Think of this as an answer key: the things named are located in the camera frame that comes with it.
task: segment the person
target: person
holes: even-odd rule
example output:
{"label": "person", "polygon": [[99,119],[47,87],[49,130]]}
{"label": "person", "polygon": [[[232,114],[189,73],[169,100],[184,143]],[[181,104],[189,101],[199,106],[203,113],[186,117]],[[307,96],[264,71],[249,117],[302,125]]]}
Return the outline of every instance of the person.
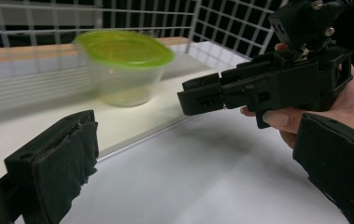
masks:
{"label": "person", "polygon": [[[283,49],[286,46],[277,44],[276,49]],[[271,127],[280,131],[282,139],[289,147],[294,148],[300,120],[303,113],[312,113],[335,119],[354,129],[354,67],[351,66],[353,79],[346,85],[345,89],[337,96],[329,111],[315,112],[304,111],[297,108],[284,108],[280,110],[269,110],[263,114],[263,121]],[[248,117],[254,117],[255,113],[248,111],[246,106],[241,108],[241,113]]]}

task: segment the yellow-green lid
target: yellow-green lid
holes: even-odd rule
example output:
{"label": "yellow-green lid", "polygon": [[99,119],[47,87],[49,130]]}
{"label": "yellow-green lid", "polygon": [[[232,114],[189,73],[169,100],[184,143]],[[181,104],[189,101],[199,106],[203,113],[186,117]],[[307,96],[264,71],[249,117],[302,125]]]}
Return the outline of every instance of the yellow-green lid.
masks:
{"label": "yellow-green lid", "polygon": [[90,31],[76,42],[96,63],[126,69],[149,69],[166,65],[173,52],[155,39],[128,31]]}

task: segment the screw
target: screw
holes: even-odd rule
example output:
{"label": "screw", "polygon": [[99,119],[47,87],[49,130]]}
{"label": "screw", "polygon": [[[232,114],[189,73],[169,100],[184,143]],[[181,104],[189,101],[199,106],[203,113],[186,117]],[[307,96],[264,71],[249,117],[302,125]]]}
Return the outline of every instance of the screw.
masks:
{"label": "screw", "polygon": [[311,7],[314,10],[320,10],[320,9],[322,9],[323,6],[324,6],[324,3],[321,0],[314,1],[311,3]]}
{"label": "screw", "polygon": [[334,28],[333,27],[328,27],[326,28],[325,30],[325,33],[324,33],[326,36],[331,36],[334,34]]}

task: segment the container with green lid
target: container with green lid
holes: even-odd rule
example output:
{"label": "container with green lid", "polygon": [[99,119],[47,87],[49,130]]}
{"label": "container with green lid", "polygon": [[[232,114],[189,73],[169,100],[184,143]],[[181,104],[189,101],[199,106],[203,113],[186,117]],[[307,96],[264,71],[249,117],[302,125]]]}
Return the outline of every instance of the container with green lid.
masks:
{"label": "container with green lid", "polygon": [[108,104],[135,106],[151,99],[173,52],[136,32],[92,31],[75,42],[92,62],[90,75]]}

